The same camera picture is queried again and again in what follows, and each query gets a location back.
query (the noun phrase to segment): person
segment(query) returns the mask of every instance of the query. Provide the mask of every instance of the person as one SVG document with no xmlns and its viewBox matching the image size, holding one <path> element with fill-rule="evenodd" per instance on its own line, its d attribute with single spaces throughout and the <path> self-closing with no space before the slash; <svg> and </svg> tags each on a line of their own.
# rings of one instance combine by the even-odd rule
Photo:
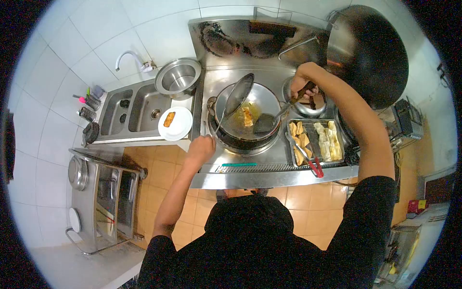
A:
<svg viewBox="0 0 462 289">
<path fill-rule="evenodd" d="M 215 152 L 200 136 L 158 210 L 144 257 L 143 288 L 367 288 L 384 258 L 395 204 L 393 154 L 382 121 L 347 83 L 313 62 L 300 65 L 296 95 L 313 81 L 337 105 L 361 149 L 358 181 L 343 221 L 322 251 L 293 234 L 293 219 L 275 197 L 219 198 L 203 236 L 179 251 L 171 234 L 191 180 Z M 312 95 L 306 91 L 304 97 Z"/>
</svg>

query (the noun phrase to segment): yellow label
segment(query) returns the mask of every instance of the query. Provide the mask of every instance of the yellow label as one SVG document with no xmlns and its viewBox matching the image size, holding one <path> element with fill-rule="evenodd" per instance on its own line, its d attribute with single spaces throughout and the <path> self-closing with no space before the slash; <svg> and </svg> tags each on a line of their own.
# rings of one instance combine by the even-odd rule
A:
<svg viewBox="0 0 462 289">
<path fill-rule="evenodd" d="M 419 209 L 425 209 L 425 204 L 427 203 L 427 200 L 419 200 Z"/>
</svg>

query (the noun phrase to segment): orange tile floor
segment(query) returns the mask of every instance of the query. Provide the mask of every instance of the orange tile floor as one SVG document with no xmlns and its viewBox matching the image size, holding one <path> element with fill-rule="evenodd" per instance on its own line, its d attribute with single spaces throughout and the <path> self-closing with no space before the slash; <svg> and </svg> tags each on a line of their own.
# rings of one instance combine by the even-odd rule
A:
<svg viewBox="0 0 462 289">
<path fill-rule="evenodd" d="M 174 177 L 183 166 L 185 152 L 178 146 L 127 147 L 125 156 L 148 169 L 137 195 L 135 229 L 145 236 L 134 241 L 147 248 L 152 237 L 154 219 Z M 356 182 L 356 178 L 343 180 Z M 347 186 L 331 182 L 306 186 L 270 189 L 268 196 L 278 198 L 294 220 L 294 234 L 326 250 L 343 218 Z M 228 197 L 250 195 L 250 191 L 228 190 Z M 204 234 L 210 210 L 217 202 L 215 190 L 189 189 L 180 220 L 172 234 L 177 250 Z"/>
</svg>

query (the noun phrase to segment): hand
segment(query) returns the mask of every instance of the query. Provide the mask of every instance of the hand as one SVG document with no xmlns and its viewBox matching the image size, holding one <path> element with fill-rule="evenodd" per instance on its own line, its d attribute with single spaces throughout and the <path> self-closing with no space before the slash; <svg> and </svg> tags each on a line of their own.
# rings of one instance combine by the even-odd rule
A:
<svg viewBox="0 0 462 289">
<path fill-rule="evenodd" d="M 189 145 L 183 168 L 197 172 L 215 153 L 217 143 L 210 135 L 199 136 Z"/>
<path fill-rule="evenodd" d="M 306 62 L 297 68 L 297 72 L 293 77 L 290 87 L 293 98 L 298 98 L 298 92 L 311 80 L 310 75 L 317 73 L 320 67 L 314 62 Z M 315 86 L 311 90 L 307 90 L 303 95 L 304 98 L 309 98 L 311 95 L 319 93 L 319 88 Z"/>
</svg>

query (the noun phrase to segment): double sink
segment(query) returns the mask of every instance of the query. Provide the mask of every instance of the double sink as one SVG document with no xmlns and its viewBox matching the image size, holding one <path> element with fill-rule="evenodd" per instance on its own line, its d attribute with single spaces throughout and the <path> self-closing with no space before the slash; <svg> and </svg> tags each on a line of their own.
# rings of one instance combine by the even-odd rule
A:
<svg viewBox="0 0 462 289">
<path fill-rule="evenodd" d="M 99 143 L 160 136 L 160 116 L 172 99 L 159 93 L 154 79 L 108 93 L 99 118 Z"/>
</svg>

